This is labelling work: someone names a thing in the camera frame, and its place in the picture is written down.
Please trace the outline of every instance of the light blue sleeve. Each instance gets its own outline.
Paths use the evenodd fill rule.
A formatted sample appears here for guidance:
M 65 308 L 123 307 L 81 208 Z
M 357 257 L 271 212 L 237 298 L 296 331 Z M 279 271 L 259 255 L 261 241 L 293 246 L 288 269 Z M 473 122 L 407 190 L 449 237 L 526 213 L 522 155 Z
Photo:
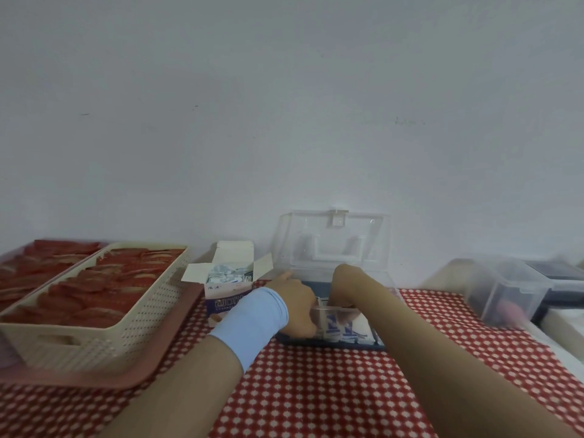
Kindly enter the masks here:
M 267 287 L 245 295 L 209 333 L 223 341 L 239 359 L 244 373 L 270 339 L 288 324 L 288 308 Z

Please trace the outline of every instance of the white cardboard box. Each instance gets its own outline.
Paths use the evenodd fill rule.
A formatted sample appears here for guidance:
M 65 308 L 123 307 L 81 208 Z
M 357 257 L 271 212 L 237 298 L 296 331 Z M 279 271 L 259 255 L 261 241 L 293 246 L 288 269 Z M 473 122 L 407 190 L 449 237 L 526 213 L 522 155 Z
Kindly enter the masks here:
M 209 272 L 215 265 L 253 268 L 253 281 L 242 283 L 208 283 Z M 205 286 L 208 323 L 214 327 L 237 302 L 253 289 L 253 283 L 273 269 L 272 254 L 253 261 L 251 241 L 220 241 L 211 263 L 188 265 L 182 281 Z

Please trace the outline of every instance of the hand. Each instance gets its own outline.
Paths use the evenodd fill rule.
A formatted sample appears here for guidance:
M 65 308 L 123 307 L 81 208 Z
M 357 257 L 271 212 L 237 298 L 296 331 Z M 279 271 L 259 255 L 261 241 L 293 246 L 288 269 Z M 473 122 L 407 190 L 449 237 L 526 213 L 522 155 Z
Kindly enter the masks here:
M 355 307 L 355 292 L 368 275 L 360 267 L 338 265 L 332 275 L 329 306 Z
M 310 309 L 316 305 L 317 297 L 300 280 L 291 280 L 292 272 L 284 272 L 275 280 L 267 283 L 279 294 L 288 308 L 288 324 L 281 332 L 293 338 L 312 338 L 317 327 L 310 320 Z

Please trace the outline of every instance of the white wall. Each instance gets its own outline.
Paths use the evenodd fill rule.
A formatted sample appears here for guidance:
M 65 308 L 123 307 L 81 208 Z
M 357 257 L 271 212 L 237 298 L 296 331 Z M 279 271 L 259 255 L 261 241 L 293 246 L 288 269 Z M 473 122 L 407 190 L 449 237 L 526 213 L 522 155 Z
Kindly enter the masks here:
M 2 0 L 0 248 L 334 206 L 392 216 L 403 286 L 584 246 L 582 3 Z

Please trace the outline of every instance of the red checkered tablecloth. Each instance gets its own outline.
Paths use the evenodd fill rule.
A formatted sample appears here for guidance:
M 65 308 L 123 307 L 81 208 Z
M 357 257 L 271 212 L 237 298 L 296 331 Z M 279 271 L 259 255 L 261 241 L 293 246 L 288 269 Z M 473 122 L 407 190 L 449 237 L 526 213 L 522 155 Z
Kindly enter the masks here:
M 429 323 L 529 393 L 581 434 L 584 385 L 521 331 L 481 324 L 458 295 L 402 291 Z M 156 375 L 210 329 L 199 301 Z M 156 378 L 125 391 L 4 386 L 0 436 L 88 437 Z M 239 383 L 210 433 L 216 436 L 434 437 L 414 393 L 387 353 L 283 346 L 272 340 Z

